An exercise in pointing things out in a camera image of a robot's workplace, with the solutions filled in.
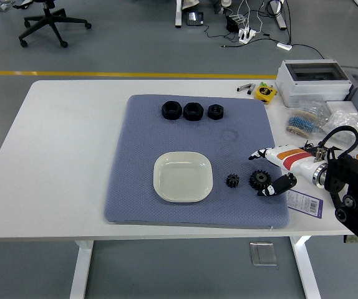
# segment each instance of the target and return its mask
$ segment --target blue mat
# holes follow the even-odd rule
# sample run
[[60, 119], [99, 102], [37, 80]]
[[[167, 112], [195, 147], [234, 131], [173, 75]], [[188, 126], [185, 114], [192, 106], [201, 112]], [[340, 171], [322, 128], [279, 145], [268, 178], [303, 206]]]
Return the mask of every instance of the blue mat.
[[[205, 115], [200, 121], [187, 121], [183, 116], [166, 120], [161, 107], [169, 100], [182, 107], [198, 102]], [[206, 115], [208, 107], [216, 103], [225, 109], [220, 120]], [[267, 171], [272, 179], [281, 176], [279, 168], [265, 159], [248, 160], [250, 154], [269, 146], [274, 146], [272, 132], [264, 105], [258, 100], [134, 95], [127, 103], [104, 216], [113, 222], [284, 227], [289, 222], [285, 195], [258, 197], [248, 184], [257, 169]], [[170, 151], [196, 151], [210, 160], [214, 185], [204, 200], [167, 202], [155, 192], [154, 163]], [[237, 188], [226, 186], [230, 173], [240, 177]]]

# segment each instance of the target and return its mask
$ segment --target floor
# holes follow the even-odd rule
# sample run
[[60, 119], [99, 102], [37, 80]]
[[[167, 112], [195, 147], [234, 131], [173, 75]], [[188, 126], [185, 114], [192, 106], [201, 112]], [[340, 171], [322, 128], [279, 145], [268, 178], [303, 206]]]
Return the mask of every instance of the floor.
[[[358, 73], [358, 7], [351, 0], [289, 0], [289, 52], [263, 39], [243, 47], [223, 37], [225, 17], [201, 0], [205, 26], [174, 26], [174, 0], [65, 0], [68, 16], [92, 23], [58, 26], [68, 48], [50, 28], [26, 38], [22, 18], [42, 14], [42, 5], [0, 12], [0, 147], [32, 83], [84, 78], [225, 78], [276, 75], [285, 59], [336, 59]], [[237, 12], [240, 0], [232, 1]], [[249, 1], [251, 9], [261, 1]], [[246, 13], [245, 2], [240, 13]], [[261, 18], [270, 38], [287, 43], [288, 32]], [[252, 12], [250, 26], [260, 22]], [[249, 239], [136, 240], [96, 242], [86, 298], [304, 298], [287, 238], [275, 245], [278, 266], [255, 267]], [[358, 298], [358, 244], [342, 236], [313, 237], [307, 249], [322, 298]], [[0, 298], [68, 298], [75, 269], [73, 242], [0, 242]]]

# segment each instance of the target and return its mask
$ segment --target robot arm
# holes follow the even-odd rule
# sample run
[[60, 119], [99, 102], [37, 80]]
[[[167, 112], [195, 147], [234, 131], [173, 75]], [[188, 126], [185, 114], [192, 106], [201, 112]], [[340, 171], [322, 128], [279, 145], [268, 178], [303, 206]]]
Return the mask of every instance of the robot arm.
[[[334, 148], [326, 148], [324, 145], [332, 135], [339, 131], [353, 132], [356, 140], [349, 149], [335, 157]], [[337, 220], [358, 236], [358, 160], [347, 155], [356, 148], [357, 144], [358, 132], [351, 126], [340, 126], [331, 131], [316, 148], [304, 149], [293, 145], [265, 148], [253, 153], [249, 159], [265, 158], [281, 169], [290, 171], [288, 176], [303, 176], [311, 184], [327, 190], [336, 208]], [[276, 190], [278, 181], [282, 178], [273, 182], [264, 191], [260, 191], [258, 195], [279, 194], [273, 190]], [[340, 199], [339, 192], [346, 184], [348, 184], [347, 193]], [[287, 189], [282, 188], [285, 189], [283, 192], [292, 186], [288, 184], [287, 187]]]

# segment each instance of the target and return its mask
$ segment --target white table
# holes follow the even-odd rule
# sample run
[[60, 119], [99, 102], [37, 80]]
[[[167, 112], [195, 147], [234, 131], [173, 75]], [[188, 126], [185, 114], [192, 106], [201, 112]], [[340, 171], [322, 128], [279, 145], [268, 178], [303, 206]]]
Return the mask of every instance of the white table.
[[[123, 112], [131, 95], [251, 97], [236, 88], [259, 80], [72, 80], [32, 85], [0, 149], [0, 240], [74, 240], [80, 246], [71, 298], [83, 298], [94, 240], [290, 236], [307, 298], [320, 298], [304, 242], [350, 234], [327, 192], [299, 178], [296, 189], [324, 200], [322, 219], [290, 210], [283, 229], [122, 225], [104, 219], [104, 200]], [[276, 145], [284, 133], [280, 96], [266, 106]]]

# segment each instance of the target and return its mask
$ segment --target square plate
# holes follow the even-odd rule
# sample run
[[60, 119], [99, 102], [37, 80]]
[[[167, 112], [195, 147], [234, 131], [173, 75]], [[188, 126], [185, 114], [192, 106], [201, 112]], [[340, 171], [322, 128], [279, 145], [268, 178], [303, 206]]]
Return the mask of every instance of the square plate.
[[201, 201], [212, 190], [211, 163], [206, 156], [192, 151], [165, 153], [154, 164], [153, 185], [166, 201]]

